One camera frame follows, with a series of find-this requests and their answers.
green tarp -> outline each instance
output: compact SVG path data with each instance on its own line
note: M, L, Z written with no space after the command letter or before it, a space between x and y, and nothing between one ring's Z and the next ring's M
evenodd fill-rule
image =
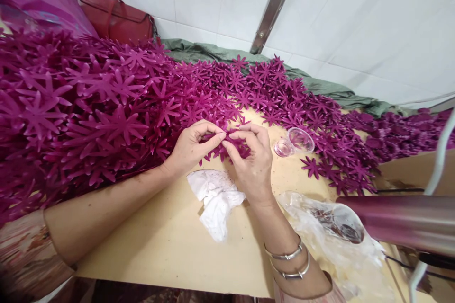
M163 44L171 57L176 60L196 63L200 60L216 60L217 62L231 62L240 57L246 57L246 61L254 64L255 62L268 62L270 59L261 54L251 54L240 50L229 50L218 47L213 44L190 43L184 39L163 39ZM321 94L334 99L345 109L361 108L375 116L380 116L386 111L401 112L407 114L401 107L395 107L391 104L371 97L357 96L351 89L344 85L332 83L318 78L312 78L310 75L300 69L295 69L285 65L286 74L290 78L301 77L303 83L311 92Z

pink plastic sheet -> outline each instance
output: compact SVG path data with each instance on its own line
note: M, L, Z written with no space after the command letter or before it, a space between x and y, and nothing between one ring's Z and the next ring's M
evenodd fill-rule
M65 29L98 37L77 0L0 0L3 22L11 29Z

white tiled wall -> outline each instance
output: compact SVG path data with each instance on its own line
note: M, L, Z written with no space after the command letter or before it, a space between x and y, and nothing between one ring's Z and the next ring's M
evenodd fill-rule
M124 1L152 14L163 38L244 51L268 2ZM455 0L286 0L263 54L391 103L446 94L455 91Z

silver bangle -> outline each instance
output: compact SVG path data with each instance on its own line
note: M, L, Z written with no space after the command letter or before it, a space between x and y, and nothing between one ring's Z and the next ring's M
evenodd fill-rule
M299 271L298 273L296 274L290 274L290 273L286 273L286 272L282 272L280 270L278 270L275 265L273 265L272 263L272 260L270 260L270 263L272 264L272 267L273 269L278 272L284 279L303 279L303 276L308 272L308 269L309 269L309 262L310 262L310 255L309 255L309 250L308 248L307 249L307 266L304 268L303 271Z
M291 253L290 255L284 255L284 256L279 256L279 255L275 255L273 253L270 253L267 248L265 247L264 245L264 249L265 249L265 252L270 256L272 257L273 259L278 259L278 260L291 260L292 258L295 258L299 253L302 252L303 250L303 247L305 246L302 242L302 239L300 238L300 236L298 235L299 237L299 247L293 252Z

pile of purple flowers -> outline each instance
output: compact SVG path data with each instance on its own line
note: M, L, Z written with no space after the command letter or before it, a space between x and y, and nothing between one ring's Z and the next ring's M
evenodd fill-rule
M0 38L0 224L160 165L200 119L232 132L249 107L269 125L307 131L320 160L306 157L302 168L328 178L338 194L374 192L379 160L402 155L379 154L402 123L397 117L343 115L332 99L289 80L278 57L186 64L165 52L151 40L129 46L66 32ZM362 143L353 128L375 124ZM421 149L434 149L425 137ZM220 145L205 158L227 155Z
M353 111L346 115L354 129L369 133L366 145L373 150L379 162L433 151L452 109L430 114L422 108L413 116L387 112L374 120L370 114ZM449 138L448 149L455 148L455 130Z

